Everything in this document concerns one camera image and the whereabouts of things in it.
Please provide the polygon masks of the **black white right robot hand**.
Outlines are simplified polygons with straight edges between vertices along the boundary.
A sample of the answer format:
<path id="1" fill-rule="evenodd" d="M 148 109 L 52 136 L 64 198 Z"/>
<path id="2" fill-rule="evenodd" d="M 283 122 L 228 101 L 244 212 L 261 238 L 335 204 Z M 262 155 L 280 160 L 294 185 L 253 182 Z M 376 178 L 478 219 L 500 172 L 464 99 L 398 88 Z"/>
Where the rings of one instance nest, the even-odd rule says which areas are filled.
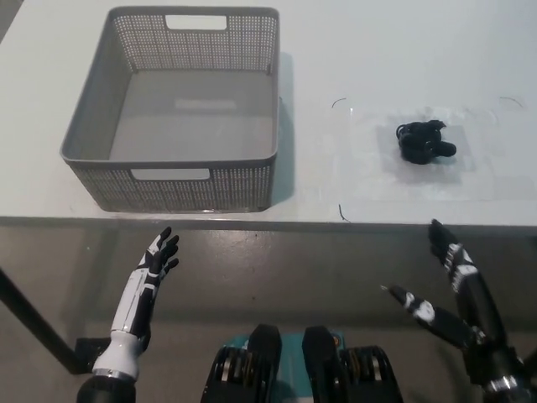
<path id="1" fill-rule="evenodd" d="M 488 394 L 530 387 L 530 376 L 508 336 L 493 296 L 465 245 L 440 221 L 428 226 L 431 253 L 440 261 L 458 313 L 434 306 L 400 285 L 385 290 L 425 330 L 462 353 L 467 375 Z"/>

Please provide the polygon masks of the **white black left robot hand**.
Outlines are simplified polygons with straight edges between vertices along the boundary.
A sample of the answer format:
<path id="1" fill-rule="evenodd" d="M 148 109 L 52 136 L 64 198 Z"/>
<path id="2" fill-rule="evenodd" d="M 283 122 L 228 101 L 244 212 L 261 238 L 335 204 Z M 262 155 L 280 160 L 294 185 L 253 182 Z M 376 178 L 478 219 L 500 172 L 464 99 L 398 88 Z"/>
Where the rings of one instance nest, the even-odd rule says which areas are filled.
<path id="1" fill-rule="evenodd" d="M 165 228 L 143 252 L 128 277 L 110 329 L 110 343 L 93 364 L 95 376 L 135 382 L 139 357 L 151 338 L 151 321 L 159 288 L 178 265 L 180 237 Z"/>

